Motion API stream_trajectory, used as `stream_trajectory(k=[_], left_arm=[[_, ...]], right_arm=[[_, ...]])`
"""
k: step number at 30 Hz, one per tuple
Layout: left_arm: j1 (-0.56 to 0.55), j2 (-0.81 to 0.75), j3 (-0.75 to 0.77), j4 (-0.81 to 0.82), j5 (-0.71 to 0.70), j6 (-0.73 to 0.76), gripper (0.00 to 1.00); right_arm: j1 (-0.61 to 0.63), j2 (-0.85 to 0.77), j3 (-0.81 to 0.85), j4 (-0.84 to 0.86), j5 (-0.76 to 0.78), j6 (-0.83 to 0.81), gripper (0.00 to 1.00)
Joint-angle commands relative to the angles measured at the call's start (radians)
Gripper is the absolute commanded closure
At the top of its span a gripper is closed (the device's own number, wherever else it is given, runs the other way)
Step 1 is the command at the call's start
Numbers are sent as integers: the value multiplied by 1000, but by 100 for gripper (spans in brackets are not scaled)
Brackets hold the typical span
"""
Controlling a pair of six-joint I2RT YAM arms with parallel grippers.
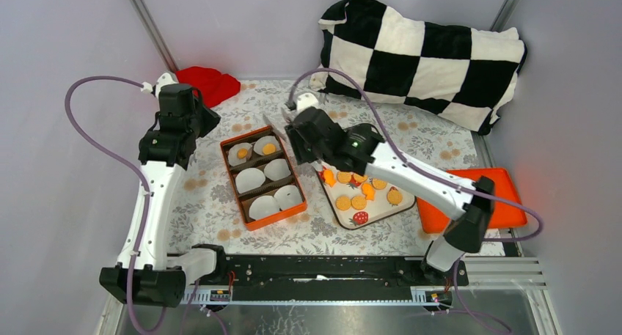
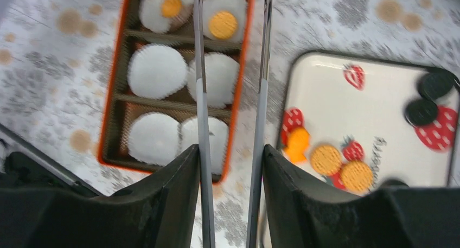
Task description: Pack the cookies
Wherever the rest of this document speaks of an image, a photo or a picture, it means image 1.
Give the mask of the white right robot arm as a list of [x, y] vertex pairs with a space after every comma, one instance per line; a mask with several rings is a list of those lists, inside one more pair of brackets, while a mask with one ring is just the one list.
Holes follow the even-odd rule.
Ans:
[[433, 205], [450, 222], [425, 253], [420, 273], [428, 284], [441, 284], [455, 262], [477, 253], [494, 212], [489, 195], [494, 182], [453, 176], [391, 146], [375, 125], [342, 128], [323, 110], [311, 106], [287, 121], [285, 133], [299, 164], [324, 162], [342, 172], [386, 181]]

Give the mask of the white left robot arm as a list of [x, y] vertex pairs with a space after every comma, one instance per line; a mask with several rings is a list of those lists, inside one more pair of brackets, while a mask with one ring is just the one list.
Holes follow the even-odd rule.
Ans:
[[139, 141], [139, 193], [125, 245], [113, 267], [102, 268], [100, 285], [121, 303], [174, 308], [186, 286], [203, 277], [219, 284], [227, 277], [222, 248], [201, 247], [168, 257], [164, 245], [172, 197], [197, 139], [220, 122], [189, 84], [162, 86], [154, 125]]

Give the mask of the metal serving tongs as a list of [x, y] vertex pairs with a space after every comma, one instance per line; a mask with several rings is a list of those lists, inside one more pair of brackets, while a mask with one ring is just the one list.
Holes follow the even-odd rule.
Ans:
[[287, 127], [298, 115], [297, 110], [290, 110], [286, 106], [279, 106], [277, 110], [263, 112], [262, 118], [267, 126], [270, 126], [276, 136], [285, 142], [289, 142]]

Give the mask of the white strawberry tray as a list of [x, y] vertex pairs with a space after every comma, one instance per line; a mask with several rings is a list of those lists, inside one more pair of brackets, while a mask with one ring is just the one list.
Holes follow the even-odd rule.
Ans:
[[[413, 194], [402, 190], [396, 185], [387, 183], [387, 187], [384, 190], [376, 190], [375, 199], [373, 201], [367, 200], [367, 207], [364, 210], [355, 210], [352, 207], [347, 211], [338, 210], [334, 204], [336, 198], [345, 195], [352, 199], [354, 196], [363, 195], [360, 188], [361, 184], [355, 183], [352, 178], [351, 182], [348, 184], [342, 184], [337, 181], [334, 187], [331, 188], [323, 181], [322, 171], [324, 169], [331, 169], [334, 172], [336, 179], [337, 173], [343, 171], [340, 171], [339, 169], [336, 169], [336, 167], [324, 163], [321, 165], [320, 170], [317, 172], [317, 176], [319, 181], [321, 182], [321, 187], [329, 201], [330, 207], [335, 215], [337, 223], [345, 229], [358, 229], [361, 227], [365, 227], [369, 224], [381, 221], [385, 218], [389, 218], [398, 213], [413, 208], [415, 202], [417, 201], [416, 197]], [[368, 179], [365, 181], [365, 183], [371, 184], [371, 180], [373, 178], [376, 177], [368, 176]], [[398, 206], [392, 206], [387, 201], [387, 192], [391, 188], [398, 189], [403, 195], [403, 201]]]

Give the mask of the orange cookie tin box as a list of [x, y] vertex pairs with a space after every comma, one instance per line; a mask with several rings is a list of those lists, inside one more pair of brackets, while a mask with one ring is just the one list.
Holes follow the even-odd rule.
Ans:
[[307, 209], [285, 143], [273, 127], [222, 141], [220, 149], [247, 230], [267, 227]]

